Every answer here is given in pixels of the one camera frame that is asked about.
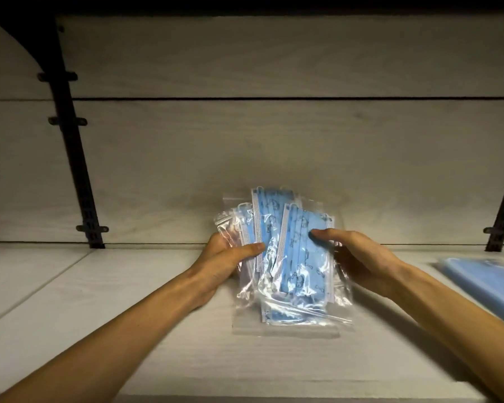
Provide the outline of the black curved shelf bracket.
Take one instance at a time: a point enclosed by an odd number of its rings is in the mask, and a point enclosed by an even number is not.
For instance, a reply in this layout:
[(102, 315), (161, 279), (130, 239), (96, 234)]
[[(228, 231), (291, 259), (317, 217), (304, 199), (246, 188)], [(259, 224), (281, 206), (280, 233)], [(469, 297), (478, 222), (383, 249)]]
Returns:
[(56, 21), (51, 14), (35, 18), (0, 14), (0, 27), (16, 40), (51, 76), (66, 72)]

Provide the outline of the person's left forearm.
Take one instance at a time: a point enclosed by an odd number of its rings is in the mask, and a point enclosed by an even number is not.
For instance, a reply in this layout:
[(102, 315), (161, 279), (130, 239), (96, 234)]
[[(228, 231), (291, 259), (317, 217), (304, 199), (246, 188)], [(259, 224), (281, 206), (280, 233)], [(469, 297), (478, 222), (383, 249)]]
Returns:
[(219, 282), (190, 268), (0, 394), (0, 403), (109, 403)]

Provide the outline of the person's right forearm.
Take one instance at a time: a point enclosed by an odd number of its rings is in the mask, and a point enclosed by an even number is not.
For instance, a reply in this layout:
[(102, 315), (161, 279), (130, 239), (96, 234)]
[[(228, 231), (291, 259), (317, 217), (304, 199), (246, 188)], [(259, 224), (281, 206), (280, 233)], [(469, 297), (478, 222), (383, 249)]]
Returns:
[(381, 274), (389, 298), (504, 403), (504, 322), (412, 265), (397, 260)]

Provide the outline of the person's right hand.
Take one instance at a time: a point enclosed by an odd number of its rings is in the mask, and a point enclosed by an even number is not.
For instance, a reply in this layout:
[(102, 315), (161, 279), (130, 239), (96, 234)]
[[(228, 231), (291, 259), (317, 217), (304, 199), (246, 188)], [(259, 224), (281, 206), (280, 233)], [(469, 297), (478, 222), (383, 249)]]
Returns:
[(334, 256), (359, 286), (391, 299), (404, 262), (383, 245), (366, 235), (350, 231), (350, 244), (334, 248)]

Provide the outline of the large blue plastic-wrapped pack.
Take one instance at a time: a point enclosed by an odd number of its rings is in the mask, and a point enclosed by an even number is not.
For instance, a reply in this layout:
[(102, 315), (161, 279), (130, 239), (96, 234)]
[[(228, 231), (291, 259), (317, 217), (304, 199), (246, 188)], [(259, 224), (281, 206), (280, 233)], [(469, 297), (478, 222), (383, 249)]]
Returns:
[(437, 268), (459, 288), (504, 321), (504, 262), (498, 259), (444, 258)]

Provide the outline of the person's left hand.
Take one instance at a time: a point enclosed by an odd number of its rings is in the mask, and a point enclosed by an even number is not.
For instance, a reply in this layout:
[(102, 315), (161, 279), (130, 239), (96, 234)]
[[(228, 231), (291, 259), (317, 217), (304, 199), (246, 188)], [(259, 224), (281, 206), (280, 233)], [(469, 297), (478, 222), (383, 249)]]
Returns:
[(192, 292), (195, 296), (193, 310), (207, 304), (218, 287), (237, 269), (238, 264), (228, 263), (230, 248), (220, 233), (214, 233), (198, 259), (189, 268), (192, 273)]

